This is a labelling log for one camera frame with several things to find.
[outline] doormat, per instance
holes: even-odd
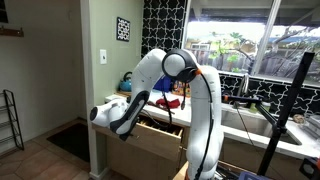
[[[47,138],[48,141],[90,162],[88,127],[83,124],[75,124],[55,135]]]

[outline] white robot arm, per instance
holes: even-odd
[[[214,176],[223,141],[220,79],[215,68],[198,65],[191,52],[181,49],[168,53],[160,49],[150,51],[132,72],[130,104],[124,99],[115,99],[94,107],[90,119],[94,124],[110,128],[125,141],[152,88],[163,74],[190,83],[192,117],[187,149],[188,177],[210,179]]]

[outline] open drawer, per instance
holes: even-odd
[[[96,131],[118,138],[110,129],[92,125]],[[183,128],[172,125],[167,131],[158,128],[150,118],[140,116],[126,143],[147,150],[171,161],[177,161]]]

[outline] floor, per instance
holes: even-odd
[[[28,142],[24,151],[16,151],[0,157],[0,179],[5,180],[88,180],[90,163],[74,156],[47,141],[47,138],[76,123],[86,124],[84,120],[74,120]],[[104,180],[128,180],[110,171]]]

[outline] pole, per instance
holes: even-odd
[[[297,74],[292,81],[292,85],[289,89],[288,96],[284,102],[284,106],[280,111],[277,126],[272,129],[273,130],[272,136],[269,141],[268,147],[265,151],[265,154],[263,156],[263,159],[261,161],[261,164],[257,173],[258,175],[264,176],[266,174],[269,164],[271,162],[272,156],[277,148],[281,134],[286,132],[285,125],[287,123],[292,107],[295,103],[295,100],[299,94],[302,83],[308,73],[308,70],[314,55],[315,55],[314,53],[305,52],[302,57]]]

